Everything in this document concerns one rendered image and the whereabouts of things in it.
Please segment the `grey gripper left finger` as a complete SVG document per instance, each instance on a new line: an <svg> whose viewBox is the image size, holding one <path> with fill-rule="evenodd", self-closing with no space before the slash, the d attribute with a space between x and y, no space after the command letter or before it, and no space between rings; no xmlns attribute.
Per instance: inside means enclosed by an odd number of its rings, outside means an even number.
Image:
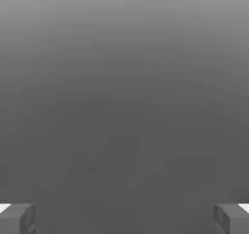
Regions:
<svg viewBox="0 0 249 234"><path fill-rule="evenodd" d="M36 234L36 205L0 203L0 234Z"/></svg>

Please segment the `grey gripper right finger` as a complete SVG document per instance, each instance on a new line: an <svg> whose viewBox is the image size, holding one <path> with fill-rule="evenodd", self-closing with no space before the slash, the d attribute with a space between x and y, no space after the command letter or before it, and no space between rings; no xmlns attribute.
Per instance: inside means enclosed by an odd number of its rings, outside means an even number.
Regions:
<svg viewBox="0 0 249 234"><path fill-rule="evenodd" d="M215 204L217 234L249 234L249 203Z"/></svg>

